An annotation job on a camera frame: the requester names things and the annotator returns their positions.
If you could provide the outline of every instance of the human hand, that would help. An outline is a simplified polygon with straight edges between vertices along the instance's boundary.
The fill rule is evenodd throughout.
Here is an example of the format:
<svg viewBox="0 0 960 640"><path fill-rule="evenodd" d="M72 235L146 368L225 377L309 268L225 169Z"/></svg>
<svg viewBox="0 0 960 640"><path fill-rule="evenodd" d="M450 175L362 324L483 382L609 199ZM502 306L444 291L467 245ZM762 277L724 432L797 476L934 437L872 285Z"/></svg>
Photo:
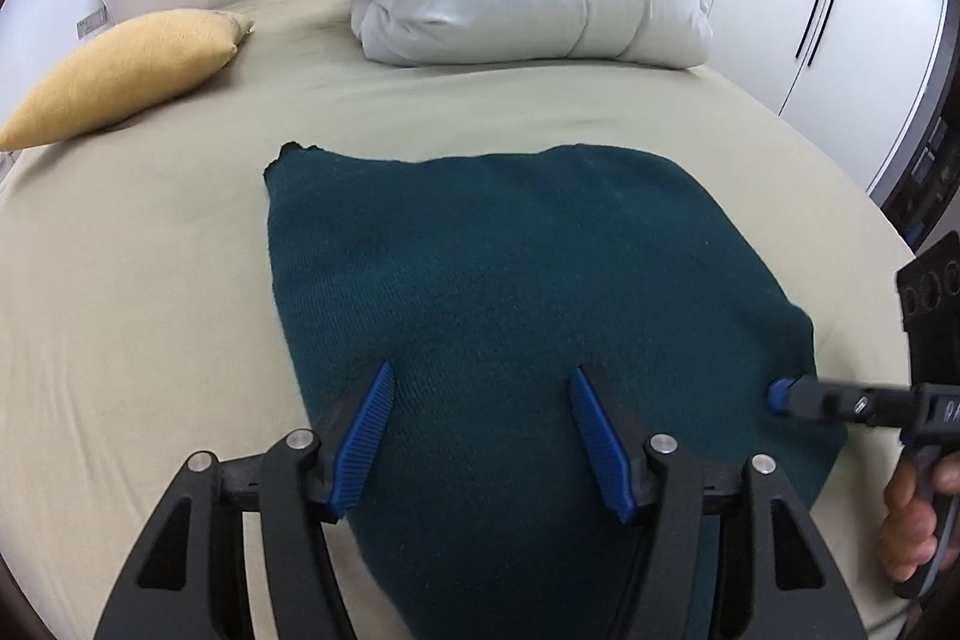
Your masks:
<svg viewBox="0 0 960 640"><path fill-rule="evenodd" d="M939 494L960 495L960 453L944 458L933 470L933 489ZM933 536L937 516L917 493L917 469L901 461L887 483L883 499L889 515L880 528L880 564L894 582L908 581L917 567L929 562L937 551ZM954 565L960 555L960 524L957 524L941 569Z"/></svg>

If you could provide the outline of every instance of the ribbed knit texture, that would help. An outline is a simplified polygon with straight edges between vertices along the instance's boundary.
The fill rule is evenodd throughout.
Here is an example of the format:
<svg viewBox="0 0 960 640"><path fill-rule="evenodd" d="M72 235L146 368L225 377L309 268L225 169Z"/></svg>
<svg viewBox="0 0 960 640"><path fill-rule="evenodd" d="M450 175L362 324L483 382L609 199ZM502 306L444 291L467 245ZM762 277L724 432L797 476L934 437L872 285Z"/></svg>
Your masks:
<svg viewBox="0 0 960 640"><path fill-rule="evenodd" d="M606 367L648 432L717 461L771 453L816 498L843 428L763 405L769 381L814 370L810 321L680 167L587 145L420 164L286 145L265 177L310 415L370 360L397 372L349 519L419 640L606 636L636 533L579 441L579 363Z"/></svg>

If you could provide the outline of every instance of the beige bed sheet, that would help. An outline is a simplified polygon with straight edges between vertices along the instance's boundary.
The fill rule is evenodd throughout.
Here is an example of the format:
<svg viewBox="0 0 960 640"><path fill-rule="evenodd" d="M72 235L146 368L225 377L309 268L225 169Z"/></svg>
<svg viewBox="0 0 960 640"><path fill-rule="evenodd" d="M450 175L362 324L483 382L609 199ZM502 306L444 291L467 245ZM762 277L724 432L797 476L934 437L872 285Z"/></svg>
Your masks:
<svg viewBox="0 0 960 640"><path fill-rule="evenodd" d="M723 78L383 67L363 59L347 4L238 4L256 30L208 85L29 150L0 183L0 551L59 640L92 637L191 451L243 456L306 423L272 301L261 176L288 140L405 160L575 142L664 155L810 314L822 375L907 380L894 273L909 250L837 167ZM814 510L868 624L899 608L874 560L895 459L889 432L855 432ZM361 640L402 640L349 530L332 537Z"/></svg>

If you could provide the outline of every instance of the blue ribbed fingertip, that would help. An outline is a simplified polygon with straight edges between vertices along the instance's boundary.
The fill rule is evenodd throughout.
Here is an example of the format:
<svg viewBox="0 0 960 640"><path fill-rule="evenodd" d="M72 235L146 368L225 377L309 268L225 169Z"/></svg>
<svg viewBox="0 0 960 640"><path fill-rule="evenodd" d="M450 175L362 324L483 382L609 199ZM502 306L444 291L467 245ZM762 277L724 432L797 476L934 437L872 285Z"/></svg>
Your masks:
<svg viewBox="0 0 960 640"><path fill-rule="evenodd" d="M637 503L632 492L630 459L587 375L579 369L570 376L570 405L604 504L617 514L621 524L631 523L637 515Z"/></svg>
<svg viewBox="0 0 960 640"><path fill-rule="evenodd" d="M330 491L328 507L337 518L343 518L360 501L373 457L387 428L396 390L394 367L386 363L380 367L371 383L367 397L361 403L360 410L357 410L350 431L333 459L333 489Z"/></svg>
<svg viewBox="0 0 960 640"><path fill-rule="evenodd" d="M786 415L790 411L790 389L796 378L781 378L767 387L767 407L774 413Z"/></svg>

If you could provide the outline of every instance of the yellow cushion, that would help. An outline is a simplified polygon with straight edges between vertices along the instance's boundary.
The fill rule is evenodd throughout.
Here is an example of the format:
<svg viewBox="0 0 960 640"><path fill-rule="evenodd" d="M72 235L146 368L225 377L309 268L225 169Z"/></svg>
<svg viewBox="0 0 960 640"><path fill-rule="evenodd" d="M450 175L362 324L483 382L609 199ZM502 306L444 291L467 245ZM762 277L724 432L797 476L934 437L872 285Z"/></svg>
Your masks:
<svg viewBox="0 0 960 640"><path fill-rule="evenodd" d="M49 145L116 124L195 88L224 66L253 21L203 9L126 20L59 62L0 129L0 150Z"/></svg>

